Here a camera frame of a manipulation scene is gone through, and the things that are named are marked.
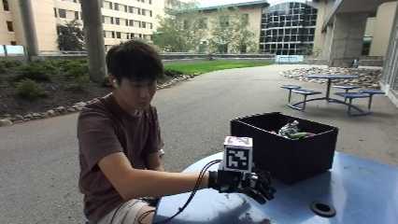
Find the blue table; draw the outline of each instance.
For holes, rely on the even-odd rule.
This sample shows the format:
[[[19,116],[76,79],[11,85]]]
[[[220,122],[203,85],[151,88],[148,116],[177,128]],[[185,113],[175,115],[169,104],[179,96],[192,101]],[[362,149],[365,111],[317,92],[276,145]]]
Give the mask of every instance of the blue table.
[[[326,100],[330,103],[337,103],[337,104],[341,104],[341,105],[346,105],[350,108],[354,108],[360,112],[358,114],[366,114],[368,113],[366,111],[360,109],[353,104],[349,104],[345,101],[341,101],[341,100],[334,99],[334,98],[330,97],[330,94],[332,94],[332,80],[333,79],[352,79],[352,78],[358,78],[358,76],[340,75],[340,74],[310,74],[310,75],[305,75],[305,77],[325,78],[328,80],[326,95],[325,95],[325,97],[312,98],[309,100],[305,100],[305,101],[301,101],[296,104],[292,104],[292,105],[289,105],[290,108],[297,109],[297,110],[302,110],[302,108],[298,107],[298,105],[301,105],[306,102],[310,102],[310,101]]]
[[[200,171],[219,153],[189,166],[184,172]],[[345,153],[334,153],[333,168],[293,185],[274,180],[274,199],[258,204],[237,193],[203,189],[171,223],[398,223],[398,168]],[[155,222],[173,216],[189,193],[163,197]],[[321,217],[310,203],[321,201],[336,208],[334,217]]]

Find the shorts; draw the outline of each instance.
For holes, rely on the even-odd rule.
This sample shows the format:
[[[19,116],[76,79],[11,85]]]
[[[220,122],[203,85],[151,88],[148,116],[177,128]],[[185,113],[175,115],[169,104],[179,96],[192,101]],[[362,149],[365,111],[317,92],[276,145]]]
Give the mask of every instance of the shorts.
[[[144,206],[147,206],[148,203],[132,199],[127,201],[121,206],[115,208],[112,212],[109,212],[101,219],[97,221],[97,224],[131,224],[135,223],[136,216],[143,209]]]

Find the ear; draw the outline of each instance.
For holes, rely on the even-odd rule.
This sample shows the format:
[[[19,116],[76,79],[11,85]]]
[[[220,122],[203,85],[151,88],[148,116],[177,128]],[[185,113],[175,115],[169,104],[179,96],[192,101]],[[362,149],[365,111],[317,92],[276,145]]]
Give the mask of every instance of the ear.
[[[111,83],[111,85],[112,85],[115,88],[119,87],[120,85],[119,85],[119,82],[117,82],[115,76],[113,76],[113,75],[109,75],[108,78],[109,78],[109,83]]]

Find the robotic glove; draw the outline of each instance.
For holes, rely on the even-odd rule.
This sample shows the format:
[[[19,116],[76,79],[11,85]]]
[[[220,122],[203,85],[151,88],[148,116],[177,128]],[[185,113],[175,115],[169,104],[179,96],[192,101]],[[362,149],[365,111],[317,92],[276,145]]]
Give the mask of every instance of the robotic glove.
[[[272,200],[276,193],[270,174],[260,170],[254,173],[211,171],[209,189],[216,189],[220,193],[244,193],[261,204]]]

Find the stone border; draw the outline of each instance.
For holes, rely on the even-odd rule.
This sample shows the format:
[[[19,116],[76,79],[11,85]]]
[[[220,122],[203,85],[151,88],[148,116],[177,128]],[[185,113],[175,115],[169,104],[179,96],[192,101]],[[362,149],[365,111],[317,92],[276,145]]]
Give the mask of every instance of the stone border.
[[[160,84],[157,86],[157,90],[173,85],[175,83],[177,83],[188,78],[196,77],[199,75],[200,75],[199,73],[195,73],[191,75],[180,75],[177,77],[171,77],[165,80],[165,82],[163,84]],[[28,113],[28,114],[26,114],[26,116],[15,115],[12,117],[11,115],[4,115],[3,118],[0,117],[0,127],[11,126],[12,124],[16,124],[16,123],[24,123],[24,122],[35,120],[35,119],[47,119],[47,118],[52,118],[52,117],[57,117],[61,115],[67,115],[67,114],[79,112],[85,107],[87,103],[88,102],[79,102],[73,105],[67,105],[67,106],[60,105],[60,106],[50,109],[48,112]]]
[[[337,79],[332,81],[333,85],[358,85],[365,89],[381,89],[380,78],[384,75],[381,68],[342,68],[342,67],[312,67],[312,68],[296,68],[289,71],[282,71],[280,74],[284,77],[293,78],[300,81],[313,83],[326,83],[325,78],[308,78],[308,74],[340,74],[340,75],[356,75],[358,78]]]

